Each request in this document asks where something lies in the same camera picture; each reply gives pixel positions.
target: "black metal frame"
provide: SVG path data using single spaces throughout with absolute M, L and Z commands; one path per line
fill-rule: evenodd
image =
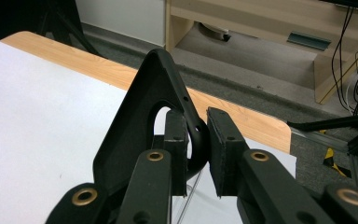
M 153 144 L 154 119 L 165 105 L 172 111 L 164 140 Z M 250 150 L 228 113 L 207 113 L 208 127 L 170 55 L 152 50 L 94 159 L 95 184 L 68 191 L 47 223 L 171 223 L 171 196 L 186 195 L 186 176 L 206 161 L 217 196 L 237 196 L 244 222 L 358 223 L 357 188 L 333 185 L 323 195 L 309 194 L 272 154 Z

